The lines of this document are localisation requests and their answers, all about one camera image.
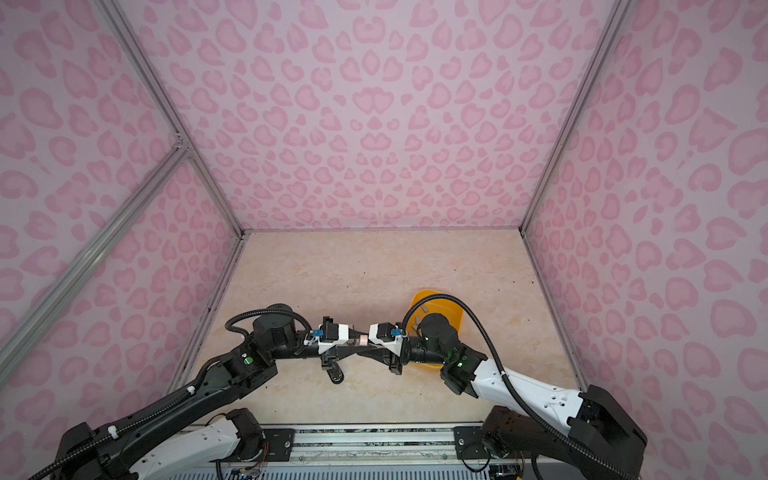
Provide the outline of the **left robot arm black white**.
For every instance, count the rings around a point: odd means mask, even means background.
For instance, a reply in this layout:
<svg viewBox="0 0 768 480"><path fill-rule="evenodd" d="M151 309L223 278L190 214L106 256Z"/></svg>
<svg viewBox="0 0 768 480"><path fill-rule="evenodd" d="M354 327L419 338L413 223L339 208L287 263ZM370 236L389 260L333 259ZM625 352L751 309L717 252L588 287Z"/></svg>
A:
<svg viewBox="0 0 768 480"><path fill-rule="evenodd" d="M240 313L225 328L241 335L231 351L207 360L186 385L149 406L96 429L81 423L61 439L55 460L37 479L136 479L134 466L170 445L194 421L241 400L278 373L280 360L317 358L339 384L339 361L367 349L366 335L326 317L313 328L285 304Z"/></svg>

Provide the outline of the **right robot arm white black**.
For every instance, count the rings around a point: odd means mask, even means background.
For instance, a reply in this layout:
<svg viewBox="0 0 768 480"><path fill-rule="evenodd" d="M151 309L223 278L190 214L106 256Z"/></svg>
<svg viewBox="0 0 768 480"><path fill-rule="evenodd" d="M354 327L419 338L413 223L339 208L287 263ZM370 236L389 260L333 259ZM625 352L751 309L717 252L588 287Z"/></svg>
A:
<svg viewBox="0 0 768 480"><path fill-rule="evenodd" d="M413 336L398 324L370 326L367 356L400 372L410 363L437 365L455 394L487 400L491 446L543 454L576 467L587 479L637 479L647 437L618 400L596 385L550 385L500 364L465 343L442 314L432 313Z"/></svg>

